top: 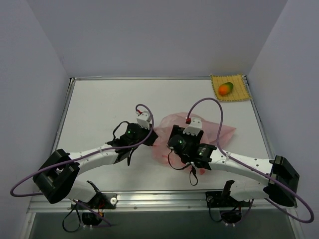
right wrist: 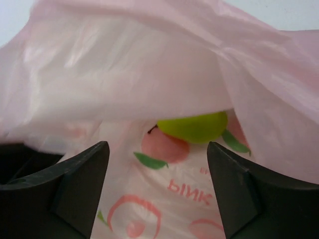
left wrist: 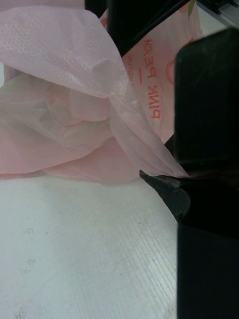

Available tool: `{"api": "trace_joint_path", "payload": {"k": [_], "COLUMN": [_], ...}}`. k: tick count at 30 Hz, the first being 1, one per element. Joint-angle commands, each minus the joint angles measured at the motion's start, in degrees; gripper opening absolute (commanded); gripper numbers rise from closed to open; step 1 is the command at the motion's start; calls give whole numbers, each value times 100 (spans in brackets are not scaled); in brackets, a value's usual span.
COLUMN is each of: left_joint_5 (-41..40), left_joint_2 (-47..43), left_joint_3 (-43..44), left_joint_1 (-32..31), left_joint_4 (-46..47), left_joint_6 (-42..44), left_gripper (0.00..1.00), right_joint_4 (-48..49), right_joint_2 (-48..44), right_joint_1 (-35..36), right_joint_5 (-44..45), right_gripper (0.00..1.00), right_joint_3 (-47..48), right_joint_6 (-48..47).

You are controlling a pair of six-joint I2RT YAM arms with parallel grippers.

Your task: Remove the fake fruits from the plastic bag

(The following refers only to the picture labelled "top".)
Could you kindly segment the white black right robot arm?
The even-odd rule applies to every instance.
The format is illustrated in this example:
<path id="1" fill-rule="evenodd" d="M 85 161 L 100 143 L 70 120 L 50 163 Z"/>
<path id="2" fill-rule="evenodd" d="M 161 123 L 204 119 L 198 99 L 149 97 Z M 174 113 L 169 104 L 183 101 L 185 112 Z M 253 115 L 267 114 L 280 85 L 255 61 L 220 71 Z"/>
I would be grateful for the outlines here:
<path id="1" fill-rule="evenodd" d="M 182 163 L 193 169 L 220 170 L 250 178 L 250 182 L 227 181 L 221 199 L 226 205 L 250 199 L 270 199 L 285 207 L 293 207 L 299 173 L 282 156 L 274 159 L 252 158 L 231 152 L 222 153 L 215 145 L 201 143 L 203 130 L 190 134 L 185 128 L 172 127 L 167 146 Z"/>

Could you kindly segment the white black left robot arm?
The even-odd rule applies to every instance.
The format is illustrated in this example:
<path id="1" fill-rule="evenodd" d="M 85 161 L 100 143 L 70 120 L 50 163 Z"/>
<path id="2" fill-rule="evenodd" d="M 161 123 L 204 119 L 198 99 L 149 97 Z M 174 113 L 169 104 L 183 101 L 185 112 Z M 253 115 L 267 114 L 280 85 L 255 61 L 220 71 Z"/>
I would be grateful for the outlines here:
<path id="1" fill-rule="evenodd" d="M 100 166 L 123 160 L 130 163 L 139 143 L 153 146 L 157 138 L 155 131 L 142 128 L 137 123 L 128 123 L 123 135 L 114 137 L 101 147 L 77 153 L 67 153 L 63 149 L 54 151 L 33 181 L 51 204 L 70 199 L 94 209 L 104 199 L 102 193 L 91 181 L 81 182 L 77 177 Z"/>

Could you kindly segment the orange green fake mango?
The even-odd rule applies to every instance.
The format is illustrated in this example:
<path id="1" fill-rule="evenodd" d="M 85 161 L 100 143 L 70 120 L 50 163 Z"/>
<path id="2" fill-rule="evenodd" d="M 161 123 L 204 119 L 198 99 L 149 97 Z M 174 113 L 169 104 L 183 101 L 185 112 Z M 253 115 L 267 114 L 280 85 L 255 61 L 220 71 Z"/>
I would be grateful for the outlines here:
<path id="1" fill-rule="evenodd" d="M 226 82 L 226 83 L 224 83 L 224 84 L 222 84 L 222 85 L 219 86 L 219 88 L 218 88 L 218 93 L 219 93 L 219 95 L 221 95 L 221 96 L 225 96 L 225 95 L 231 93 L 232 90 L 233 90 L 233 88 L 234 88 L 233 83 L 231 83 L 231 82 Z"/>

